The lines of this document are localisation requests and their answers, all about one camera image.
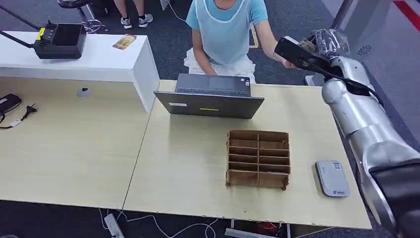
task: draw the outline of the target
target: light wood tabletop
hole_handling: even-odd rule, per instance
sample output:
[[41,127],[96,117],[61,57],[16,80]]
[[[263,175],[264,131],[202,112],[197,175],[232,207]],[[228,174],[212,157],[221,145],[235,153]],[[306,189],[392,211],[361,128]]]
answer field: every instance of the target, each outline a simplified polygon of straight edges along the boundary
[[0,199],[122,208],[150,115],[133,84],[0,78],[7,93],[23,103],[2,126],[38,112],[0,130]]
[[[161,80],[160,91],[176,81]],[[264,97],[253,119],[171,115],[159,100],[148,127],[124,209],[133,211],[370,229],[337,127],[318,87],[252,85]],[[232,129],[289,133],[287,190],[225,186],[226,136]],[[317,160],[338,160],[350,187],[329,198],[317,184]]]

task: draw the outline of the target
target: red object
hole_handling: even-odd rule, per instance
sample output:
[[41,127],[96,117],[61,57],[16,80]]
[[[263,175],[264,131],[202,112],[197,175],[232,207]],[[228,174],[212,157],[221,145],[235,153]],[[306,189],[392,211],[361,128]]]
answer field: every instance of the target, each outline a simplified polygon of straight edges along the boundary
[[405,1],[394,1],[400,11],[409,19],[409,21],[420,31],[420,16]]
[[278,228],[270,222],[258,222],[257,223],[257,234],[262,235],[275,235],[278,232]]

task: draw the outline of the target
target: hand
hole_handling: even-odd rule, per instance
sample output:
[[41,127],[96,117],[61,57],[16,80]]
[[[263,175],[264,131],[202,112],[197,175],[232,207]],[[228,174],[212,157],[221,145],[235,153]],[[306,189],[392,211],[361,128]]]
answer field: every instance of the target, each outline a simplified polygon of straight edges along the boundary
[[296,68],[296,66],[294,64],[292,64],[291,62],[287,61],[285,58],[279,56],[276,53],[274,53],[274,59],[276,61],[282,63],[285,68]]

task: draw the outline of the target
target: cardboard organizer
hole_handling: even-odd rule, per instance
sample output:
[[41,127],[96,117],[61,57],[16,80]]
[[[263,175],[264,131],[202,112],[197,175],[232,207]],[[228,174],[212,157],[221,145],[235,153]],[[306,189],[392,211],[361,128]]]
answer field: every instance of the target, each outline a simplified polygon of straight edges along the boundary
[[289,134],[231,130],[227,135],[226,185],[280,187],[290,175]]

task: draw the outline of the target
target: black power adapter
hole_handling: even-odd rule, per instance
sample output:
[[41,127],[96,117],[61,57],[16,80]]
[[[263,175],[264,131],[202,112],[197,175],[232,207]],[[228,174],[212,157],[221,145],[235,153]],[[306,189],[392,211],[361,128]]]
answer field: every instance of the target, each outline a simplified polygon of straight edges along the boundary
[[[11,93],[2,97],[0,99],[0,123],[3,122],[4,118],[6,117],[6,113],[17,108],[21,103],[22,103],[22,99],[20,99],[18,96]],[[0,129],[10,129],[12,127],[15,127],[19,123],[21,123],[23,120],[25,120],[31,113],[34,113],[36,111],[37,109],[35,107],[35,104],[26,106],[26,113],[22,117],[22,119],[14,121],[13,123],[10,124],[10,126],[6,126],[6,127],[0,126]]]
[[4,115],[17,108],[22,103],[22,99],[14,94],[7,94],[0,98],[0,115]]

